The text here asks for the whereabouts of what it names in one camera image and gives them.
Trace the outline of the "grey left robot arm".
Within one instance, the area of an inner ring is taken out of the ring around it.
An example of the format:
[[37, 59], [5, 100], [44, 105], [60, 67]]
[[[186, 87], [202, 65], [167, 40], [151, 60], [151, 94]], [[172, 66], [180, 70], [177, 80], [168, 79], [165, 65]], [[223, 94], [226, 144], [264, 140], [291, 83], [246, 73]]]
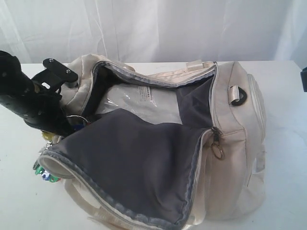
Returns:
[[0, 53], [0, 104], [24, 122], [60, 136], [74, 132], [60, 105], [61, 87], [74, 83], [78, 75], [53, 58], [43, 61], [45, 70], [27, 77], [16, 56]]

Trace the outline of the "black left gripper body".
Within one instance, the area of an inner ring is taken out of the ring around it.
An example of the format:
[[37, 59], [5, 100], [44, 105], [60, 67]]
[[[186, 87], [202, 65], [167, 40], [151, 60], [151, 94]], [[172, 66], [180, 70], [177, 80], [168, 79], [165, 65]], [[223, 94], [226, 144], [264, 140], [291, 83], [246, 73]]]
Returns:
[[32, 80], [12, 80], [0, 83], [0, 104], [18, 115], [35, 129], [69, 136], [69, 124], [60, 104], [60, 96], [44, 90]]

